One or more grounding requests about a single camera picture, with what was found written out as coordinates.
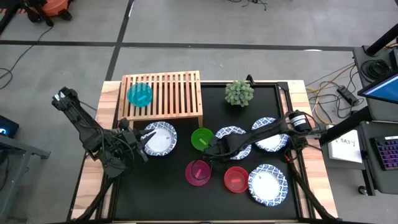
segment red bowl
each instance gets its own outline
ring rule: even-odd
[[[248,172],[242,167],[229,168],[224,175],[224,184],[234,193],[242,193],[248,188]]]

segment red cup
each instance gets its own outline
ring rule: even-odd
[[[210,180],[210,166],[201,160],[192,161],[185,169],[185,178],[194,186],[203,186]]]
[[[242,167],[229,168],[224,175],[224,184],[234,193],[242,193],[248,188],[248,172]]]

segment green bowl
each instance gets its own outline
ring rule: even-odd
[[[208,147],[209,142],[214,134],[207,128],[199,128],[192,133],[191,143],[195,149],[203,152]]]

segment orange vacuum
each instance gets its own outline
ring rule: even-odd
[[[24,0],[22,7],[31,22],[42,22],[48,26],[54,26],[51,17],[59,16],[63,20],[70,21],[72,15],[68,12],[72,0]]]

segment pink cup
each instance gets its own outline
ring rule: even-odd
[[[210,180],[210,166],[201,160],[192,161],[185,169],[185,178],[194,186],[203,186]]]

